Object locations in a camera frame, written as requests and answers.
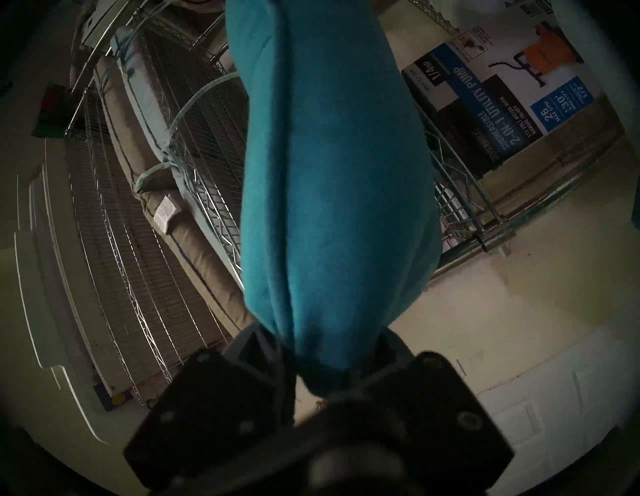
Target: chrome wire rack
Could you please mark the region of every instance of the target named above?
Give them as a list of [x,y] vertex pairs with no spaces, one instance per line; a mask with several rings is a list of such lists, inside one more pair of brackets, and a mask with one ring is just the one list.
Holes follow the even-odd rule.
[[229,337],[131,195],[98,96],[85,97],[82,117],[84,140],[66,142],[78,234],[131,390],[146,403],[192,353]]
[[442,17],[442,14],[433,8],[431,2],[429,0],[409,0],[412,4],[414,4],[417,8],[422,10],[426,15],[428,15],[434,22],[436,22],[442,29],[444,29],[451,36],[458,36],[460,34],[460,30],[451,25],[451,23]]
[[[205,84],[225,74],[210,54],[191,50],[188,40],[174,39],[154,24],[140,34],[147,63],[155,72],[154,93],[165,122]],[[236,81],[205,93],[178,126],[174,145],[185,166],[188,189],[211,230],[225,249],[240,284],[240,210],[248,128],[248,96]]]

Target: teal fabric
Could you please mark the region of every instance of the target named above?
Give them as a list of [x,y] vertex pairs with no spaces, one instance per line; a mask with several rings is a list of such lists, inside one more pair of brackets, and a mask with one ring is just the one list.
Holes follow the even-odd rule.
[[325,395],[437,265],[422,125],[366,0],[227,0],[227,33],[250,96],[246,304]]

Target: screw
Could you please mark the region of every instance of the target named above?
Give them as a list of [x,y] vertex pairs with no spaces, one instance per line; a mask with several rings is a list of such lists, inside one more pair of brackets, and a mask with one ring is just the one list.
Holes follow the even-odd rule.
[[425,356],[422,363],[431,369],[441,369],[443,367],[441,359],[435,356]]
[[484,424],[482,417],[473,412],[461,412],[457,420],[458,425],[466,431],[479,431]]
[[250,434],[255,428],[255,423],[252,420],[243,420],[238,425],[238,432],[240,434]]
[[160,422],[163,424],[168,424],[169,422],[173,422],[175,418],[175,413],[173,412],[163,412],[160,414]]

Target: beige rolled cushion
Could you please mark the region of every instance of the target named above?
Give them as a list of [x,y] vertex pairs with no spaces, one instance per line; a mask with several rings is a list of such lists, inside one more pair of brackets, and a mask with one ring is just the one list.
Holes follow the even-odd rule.
[[[102,56],[93,71],[102,101],[113,148],[130,185],[143,172],[158,163],[138,122],[124,88],[122,74],[112,56]],[[175,180],[169,169],[155,172],[145,185],[145,191],[174,189]]]
[[[181,205],[182,212],[170,220],[168,233],[163,234],[154,222],[154,214],[167,194]],[[242,290],[186,209],[180,192],[174,189],[141,193],[140,202],[149,223],[178,258],[193,285],[229,334],[235,337],[255,322],[244,305]]]

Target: concrete floor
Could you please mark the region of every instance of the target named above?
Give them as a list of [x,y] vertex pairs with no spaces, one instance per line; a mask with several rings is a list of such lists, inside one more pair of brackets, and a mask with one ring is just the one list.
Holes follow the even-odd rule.
[[[381,18],[403,67],[442,34],[408,2]],[[0,404],[36,442],[69,467],[122,495],[144,493],[122,446],[94,439],[70,391],[39,368],[24,322],[11,249],[15,177],[44,159],[29,135],[48,81],[64,84],[74,7],[63,2],[12,69],[0,100],[4,225],[0,238]],[[412,40],[419,39],[416,46]],[[504,383],[568,348],[640,291],[640,233],[629,220],[640,164],[621,142],[588,184],[518,232],[512,254],[482,255],[424,293],[392,328],[414,350],[433,349],[460,363],[474,392]],[[299,405],[310,410],[306,398]]]

